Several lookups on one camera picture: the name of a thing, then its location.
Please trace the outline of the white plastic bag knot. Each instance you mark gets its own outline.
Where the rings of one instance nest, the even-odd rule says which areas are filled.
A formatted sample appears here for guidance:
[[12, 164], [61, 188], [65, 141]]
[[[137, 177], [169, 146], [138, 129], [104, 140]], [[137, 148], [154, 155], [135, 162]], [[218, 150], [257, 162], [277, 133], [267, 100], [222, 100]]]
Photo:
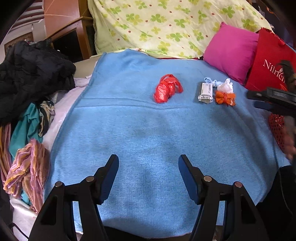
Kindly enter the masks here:
[[223, 93], [226, 93], [226, 94], [234, 93], [234, 91], [233, 91], [233, 83], [231, 82], [231, 79], [227, 78], [225, 80], [225, 82], [223, 82], [222, 84], [220, 84], [217, 87], [217, 91], [223, 92]]

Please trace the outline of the orange plastic bag knot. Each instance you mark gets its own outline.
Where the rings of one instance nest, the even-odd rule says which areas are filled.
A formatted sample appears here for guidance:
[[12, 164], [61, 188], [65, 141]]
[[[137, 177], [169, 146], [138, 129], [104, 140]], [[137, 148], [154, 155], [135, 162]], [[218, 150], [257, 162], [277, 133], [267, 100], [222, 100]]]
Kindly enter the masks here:
[[236, 95], [234, 93], [225, 93], [220, 91], [215, 92], [215, 102], [217, 104], [235, 106], [235, 97]]

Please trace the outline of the light blue plastic bag knot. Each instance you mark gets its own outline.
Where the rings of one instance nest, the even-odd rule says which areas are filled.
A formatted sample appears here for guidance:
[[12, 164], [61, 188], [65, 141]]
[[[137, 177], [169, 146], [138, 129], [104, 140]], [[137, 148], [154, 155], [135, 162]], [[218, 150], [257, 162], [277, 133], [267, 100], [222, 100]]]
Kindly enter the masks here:
[[208, 84], [212, 84], [213, 88], [217, 88], [219, 85], [223, 84], [221, 81], [212, 80], [210, 77], [205, 77], [204, 81]]

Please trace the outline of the white small carton box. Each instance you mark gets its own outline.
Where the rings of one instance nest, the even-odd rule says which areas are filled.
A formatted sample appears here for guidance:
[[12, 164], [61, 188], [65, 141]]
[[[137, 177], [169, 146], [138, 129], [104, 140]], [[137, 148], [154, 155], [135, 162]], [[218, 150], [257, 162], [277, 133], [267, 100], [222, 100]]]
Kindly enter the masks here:
[[213, 102], [213, 84], [205, 82], [202, 83], [198, 101], [206, 104]]

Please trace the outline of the red plastic bag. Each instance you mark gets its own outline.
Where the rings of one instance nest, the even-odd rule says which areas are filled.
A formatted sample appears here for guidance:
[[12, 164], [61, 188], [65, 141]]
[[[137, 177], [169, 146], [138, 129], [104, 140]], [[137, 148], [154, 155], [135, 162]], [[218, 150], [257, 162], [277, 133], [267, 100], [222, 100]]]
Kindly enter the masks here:
[[156, 103], [165, 103], [176, 92], [183, 92], [183, 87], [180, 81], [172, 74], [164, 75], [156, 86], [154, 100]]

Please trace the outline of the red plastic mesh basket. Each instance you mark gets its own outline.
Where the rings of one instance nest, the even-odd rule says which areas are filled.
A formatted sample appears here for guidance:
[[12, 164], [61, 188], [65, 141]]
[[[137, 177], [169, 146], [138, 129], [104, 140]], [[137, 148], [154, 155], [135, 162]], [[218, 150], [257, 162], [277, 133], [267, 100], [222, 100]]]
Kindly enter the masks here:
[[281, 151], [285, 152], [285, 142], [284, 142], [284, 131], [285, 120], [284, 116], [272, 113], [268, 117], [268, 124], [271, 129], [271, 132], [276, 140]]

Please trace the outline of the pale pink bed sheet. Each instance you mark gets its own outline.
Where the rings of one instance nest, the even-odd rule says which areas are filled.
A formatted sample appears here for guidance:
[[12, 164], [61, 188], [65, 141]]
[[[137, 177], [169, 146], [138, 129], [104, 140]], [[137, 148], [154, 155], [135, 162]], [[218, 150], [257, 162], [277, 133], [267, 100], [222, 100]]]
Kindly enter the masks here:
[[[68, 111], [88, 85], [90, 78], [90, 75], [83, 78], [75, 78], [75, 88], [67, 92], [55, 104], [54, 120], [50, 124], [48, 132], [43, 137], [43, 145], [47, 150], [51, 150], [54, 140], [65, 117], [67, 116]], [[31, 232], [37, 214], [29, 208], [29, 205], [19, 199], [10, 197], [10, 204], [14, 208], [13, 223], [16, 225], [13, 227], [14, 234], [19, 240], [27, 240], [26, 237], [29, 236]]]

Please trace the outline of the red Nilrich tote bag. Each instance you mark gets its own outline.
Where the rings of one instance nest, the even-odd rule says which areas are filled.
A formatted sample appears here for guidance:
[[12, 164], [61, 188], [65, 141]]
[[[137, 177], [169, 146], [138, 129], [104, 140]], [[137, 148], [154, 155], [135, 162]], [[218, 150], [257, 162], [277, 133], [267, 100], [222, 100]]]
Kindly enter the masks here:
[[272, 87], [287, 91], [283, 67], [280, 65], [283, 60], [290, 61], [295, 67], [295, 51], [270, 30], [260, 29], [254, 62], [245, 88], [264, 91]]

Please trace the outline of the striped pink orange garment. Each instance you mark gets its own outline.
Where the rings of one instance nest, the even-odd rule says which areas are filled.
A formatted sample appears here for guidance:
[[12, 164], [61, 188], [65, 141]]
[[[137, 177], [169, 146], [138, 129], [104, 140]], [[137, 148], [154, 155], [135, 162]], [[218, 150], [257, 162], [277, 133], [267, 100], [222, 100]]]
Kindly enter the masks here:
[[44, 185], [49, 174], [49, 151], [36, 139], [16, 152], [11, 159], [9, 144], [11, 125], [1, 127], [1, 183], [3, 190], [15, 198], [24, 191], [29, 197], [31, 209], [40, 212], [44, 203]]

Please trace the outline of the pink pillow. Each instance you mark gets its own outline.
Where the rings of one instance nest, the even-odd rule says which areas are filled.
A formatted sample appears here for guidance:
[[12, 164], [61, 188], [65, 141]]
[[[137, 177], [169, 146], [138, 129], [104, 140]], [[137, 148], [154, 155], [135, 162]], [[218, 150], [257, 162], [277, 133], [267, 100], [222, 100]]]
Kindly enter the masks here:
[[241, 85], [253, 65], [259, 34], [221, 23], [203, 59]]

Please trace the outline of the teal garment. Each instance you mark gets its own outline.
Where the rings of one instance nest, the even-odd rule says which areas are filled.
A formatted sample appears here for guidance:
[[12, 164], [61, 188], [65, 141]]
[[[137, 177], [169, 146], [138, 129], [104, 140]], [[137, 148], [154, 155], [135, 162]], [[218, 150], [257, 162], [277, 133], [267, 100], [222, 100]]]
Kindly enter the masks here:
[[42, 143], [43, 138], [39, 136], [40, 116], [34, 103], [31, 103], [24, 111], [16, 124], [12, 133], [9, 151], [14, 159], [18, 149], [26, 146], [31, 139], [36, 139]]

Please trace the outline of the patterned yellow black garment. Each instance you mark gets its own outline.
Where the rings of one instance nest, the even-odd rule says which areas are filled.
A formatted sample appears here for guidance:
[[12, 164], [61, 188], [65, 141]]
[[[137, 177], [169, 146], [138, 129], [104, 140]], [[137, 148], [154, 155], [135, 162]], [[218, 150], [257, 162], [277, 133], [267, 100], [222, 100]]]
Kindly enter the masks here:
[[46, 100], [40, 104], [39, 108], [40, 126], [39, 136], [43, 137], [54, 120], [55, 117], [55, 106], [52, 101]]

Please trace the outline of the blue blanket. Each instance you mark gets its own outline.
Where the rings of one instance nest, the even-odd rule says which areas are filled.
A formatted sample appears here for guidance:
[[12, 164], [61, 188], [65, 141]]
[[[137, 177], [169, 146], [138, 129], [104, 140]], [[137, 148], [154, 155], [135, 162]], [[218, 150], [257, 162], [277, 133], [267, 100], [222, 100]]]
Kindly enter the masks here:
[[[167, 74], [183, 92], [156, 103], [156, 86]], [[44, 194], [57, 181], [79, 183], [115, 154], [118, 173], [98, 208], [103, 223], [146, 238], [185, 235], [199, 211], [178, 168], [185, 154], [204, 174], [224, 184], [240, 181], [253, 202], [262, 201], [278, 168], [289, 163], [269, 114], [253, 106], [238, 82], [233, 107], [198, 101], [205, 77], [227, 78], [201, 60], [156, 59], [133, 50], [102, 55], [55, 139]]]

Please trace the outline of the black clothing pile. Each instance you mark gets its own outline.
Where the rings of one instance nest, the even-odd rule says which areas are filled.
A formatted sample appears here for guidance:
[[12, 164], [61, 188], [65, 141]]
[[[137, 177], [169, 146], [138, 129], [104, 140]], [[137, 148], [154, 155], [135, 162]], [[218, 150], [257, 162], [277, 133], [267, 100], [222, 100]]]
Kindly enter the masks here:
[[31, 103], [75, 87], [75, 65], [49, 39], [9, 47], [1, 63], [1, 125], [16, 121]]

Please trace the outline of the brown wooden headboard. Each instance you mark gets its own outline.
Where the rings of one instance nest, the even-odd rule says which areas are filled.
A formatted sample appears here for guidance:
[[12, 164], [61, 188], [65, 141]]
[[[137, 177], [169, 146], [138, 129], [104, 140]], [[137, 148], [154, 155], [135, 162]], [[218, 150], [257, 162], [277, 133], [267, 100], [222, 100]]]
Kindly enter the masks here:
[[96, 55], [87, 0], [44, 1], [46, 38], [73, 63]]

